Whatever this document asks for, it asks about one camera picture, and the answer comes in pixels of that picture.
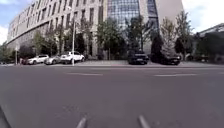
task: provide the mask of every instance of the white lane marking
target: white lane marking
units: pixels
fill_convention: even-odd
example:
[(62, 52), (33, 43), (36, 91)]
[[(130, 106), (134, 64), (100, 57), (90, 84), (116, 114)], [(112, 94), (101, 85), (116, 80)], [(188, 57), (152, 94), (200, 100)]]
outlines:
[(178, 77), (178, 76), (196, 76), (197, 74), (169, 74), (169, 75), (155, 75), (158, 77)]
[(141, 128), (151, 128), (148, 124), (148, 122), (146, 121), (146, 119), (144, 118), (144, 116), (139, 116), (139, 123), (141, 125)]
[(87, 119), (82, 118), (76, 128), (86, 128), (87, 127)]
[(68, 75), (80, 75), (80, 76), (103, 76), (103, 74), (88, 74), (88, 73), (66, 73)]
[(176, 68), (170, 68), (170, 67), (130, 67), (130, 68), (89, 68), (90, 70), (220, 70), (224, 68), (206, 68), (206, 67), (193, 67), (193, 68), (185, 68), (185, 67), (176, 67)]

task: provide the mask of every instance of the white building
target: white building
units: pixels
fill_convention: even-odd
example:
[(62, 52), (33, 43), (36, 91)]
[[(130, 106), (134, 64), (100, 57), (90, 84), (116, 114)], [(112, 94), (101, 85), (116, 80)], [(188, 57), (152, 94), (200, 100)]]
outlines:
[[(174, 21), (181, 11), (181, 0), (34, 0), (10, 23), (8, 47), (31, 43), (36, 30), (44, 35), (51, 25), (57, 27), (62, 24), (66, 28), (74, 17), (76, 22), (80, 22), (82, 17), (92, 22), (94, 32), (96, 25), (108, 17), (116, 19), (122, 26), (125, 19), (142, 15), (144, 21), (149, 20), (159, 27), (165, 17)], [(150, 42), (144, 48), (149, 52)], [(96, 43), (92, 44), (90, 50), (92, 56), (96, 56)]]

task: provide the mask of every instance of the white car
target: white car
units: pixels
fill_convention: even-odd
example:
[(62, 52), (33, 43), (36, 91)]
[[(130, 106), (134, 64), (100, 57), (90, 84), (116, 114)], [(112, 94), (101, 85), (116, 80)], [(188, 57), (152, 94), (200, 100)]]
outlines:
[(35, 65), (35, 64), (39, 64), (39, 63), (44, 63), (44, 61), (48, 58), (49, 58), (48, 55), (39, 55), (39, 56), (29, 59), (28, 64)]
[(55, 64), (59, 64), (60, 62), (61, 62), (60, 56), (53, 56), (53, 57), (50, 57), (50, 58), (46, 59), (44, 61), (44, 64), (46, 64), (46, 65), (55, 65)]
[(68, 54), (62, 55), (61, 58), (60, 58), (60, 61), (63, 64), (68, 64), (68, 63), (71, 64), (73, 59), (74, 59), (75, 62), (84, 61), (85, 57), (84, 57), (84, 55), (75, 51), (74, 55), (72, 54), (72, 52), (69, 52)]

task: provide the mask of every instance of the glass facade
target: glass facade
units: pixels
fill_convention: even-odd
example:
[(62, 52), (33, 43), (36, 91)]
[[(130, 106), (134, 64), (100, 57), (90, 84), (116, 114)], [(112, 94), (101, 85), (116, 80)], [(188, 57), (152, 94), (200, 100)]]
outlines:
[(139, 16), (139, 0), (108, 0), (108, 17), (118, 25), (125, 26), (125, 20)]
[(148, 0), (147, 7), (149, 13), (149, 21), (153, 23), (153, 27), (155, 30), (159, 30), (159, 20), (155, 0)]

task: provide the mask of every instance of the black car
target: black car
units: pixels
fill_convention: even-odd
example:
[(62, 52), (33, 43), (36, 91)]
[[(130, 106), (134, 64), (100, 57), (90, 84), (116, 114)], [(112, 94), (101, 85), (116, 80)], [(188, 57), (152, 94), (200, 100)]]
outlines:
[(130, 51), (128, 53), (129, 64), (147, 64), (149, 57), (143, 51)]
[(151, 61), (154, 63), (164, 64), (164, 65), (179, 65), (181, 57), (177, 54), (164, 55), (164, 54), (152, 54)]

